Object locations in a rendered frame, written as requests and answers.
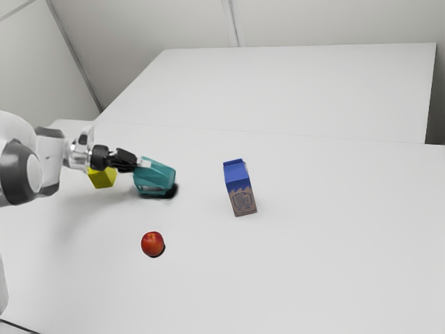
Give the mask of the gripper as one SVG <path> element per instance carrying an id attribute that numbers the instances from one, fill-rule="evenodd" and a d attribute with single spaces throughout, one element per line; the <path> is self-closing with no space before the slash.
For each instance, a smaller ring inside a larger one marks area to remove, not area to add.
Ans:
<path id="1" fill-rule="evenodd" d="M 108 146 L 94 145 L 90 155 L 90 168 L 105 170 L 108 167 L 117 169 L 119 173 L 133 173 L 137 168 L 150 168 L 150 161 L 121 148 L 110 151 Z"/>

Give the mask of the teal faceted mug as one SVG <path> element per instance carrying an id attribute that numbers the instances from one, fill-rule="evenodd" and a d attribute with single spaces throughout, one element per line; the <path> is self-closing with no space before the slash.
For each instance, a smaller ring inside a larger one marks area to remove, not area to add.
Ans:
<path id="1" fill-rule="evenodd" d="M 175 187 L 176 170 L 142 156 L 133 171 L 133 183 L 144 196 L 167 198 Z"/>

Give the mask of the yellow faceted block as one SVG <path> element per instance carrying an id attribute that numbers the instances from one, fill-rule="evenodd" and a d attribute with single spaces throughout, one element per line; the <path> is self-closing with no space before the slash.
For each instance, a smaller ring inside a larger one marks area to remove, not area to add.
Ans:
<path id="1" fill-rule="evenodd" d="M 112 187 L 115 184 L 118 172 L 116 169 L 106 167 L 104 170 L 87 169 L 87 176 L 95 189 L 104 189 Z"/>

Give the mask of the red apple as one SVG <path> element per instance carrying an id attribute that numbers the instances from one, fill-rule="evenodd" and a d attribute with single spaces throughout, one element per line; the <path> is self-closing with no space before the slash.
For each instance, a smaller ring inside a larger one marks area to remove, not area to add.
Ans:
<path id="1" fill-rule="evenodd" d="M 161 233 L 157 231 L 147 232 L 143 235 L 140 247 L 148 257 L 158 257 L 165 250 L 165 242 Z"/>

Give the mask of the blue and brown carton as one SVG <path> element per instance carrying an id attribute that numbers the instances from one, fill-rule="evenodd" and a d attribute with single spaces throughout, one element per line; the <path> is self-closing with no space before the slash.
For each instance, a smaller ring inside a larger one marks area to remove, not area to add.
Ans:
<path id="1" fill-rule="evenodd" d="M 225 185 L 235 217 L 257 213 L 247 166 L 242 159 L 223 163 Z"/>

